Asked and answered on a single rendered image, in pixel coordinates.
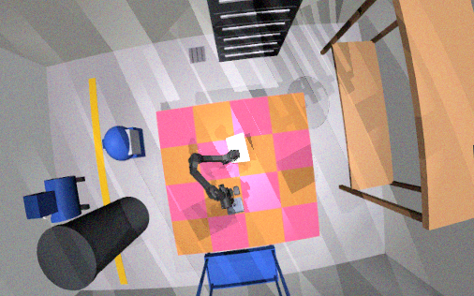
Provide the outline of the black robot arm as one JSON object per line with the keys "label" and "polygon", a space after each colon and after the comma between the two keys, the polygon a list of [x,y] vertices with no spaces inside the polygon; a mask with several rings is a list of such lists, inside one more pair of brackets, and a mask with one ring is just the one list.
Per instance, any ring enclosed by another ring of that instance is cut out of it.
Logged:
{"label": "black robot arm", "polygon": [[[239,150],[229,150],[225,155],[201,155],[197,153],[191,154],[188,159],[190,175],[196,179],[196,182],[205,190],[205,193],[211,200],[220,200],[221,209],[232,207],[234,198],[228,196],[229,191],[224,187],[224,184],[216,188],[198,172],[198,164],[206,162],[221,162],[223,165],[228,165],[231,160],[240,157]],[[218,197],[219,196],[219,197]]]}

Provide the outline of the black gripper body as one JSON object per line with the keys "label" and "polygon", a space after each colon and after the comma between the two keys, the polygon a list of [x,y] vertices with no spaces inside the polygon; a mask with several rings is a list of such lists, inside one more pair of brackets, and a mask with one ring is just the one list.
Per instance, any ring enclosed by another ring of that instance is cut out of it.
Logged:
{"label": "black gripper body", "polygon": [[[226,188],[227,188],[227,187],[226,187]],[[233,192],[234,192],[234,196],[240,195],[239,186],[234,186],[234,187],[233,187],[233,191],[232,191],[231,189],[228,189],[228,188],[227,188],[227,190],[229,191],[228,196],[233,195]]]}

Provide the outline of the grey square panel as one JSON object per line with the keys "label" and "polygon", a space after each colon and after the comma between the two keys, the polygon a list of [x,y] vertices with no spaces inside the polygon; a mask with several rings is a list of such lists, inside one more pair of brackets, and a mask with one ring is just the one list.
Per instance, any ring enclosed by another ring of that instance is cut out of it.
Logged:
{"label": "grey square panel", "polygon": [[234,198],[232,207],[227,208],[228,215],[235,215],[244,212],[244,205],[241,197]]}

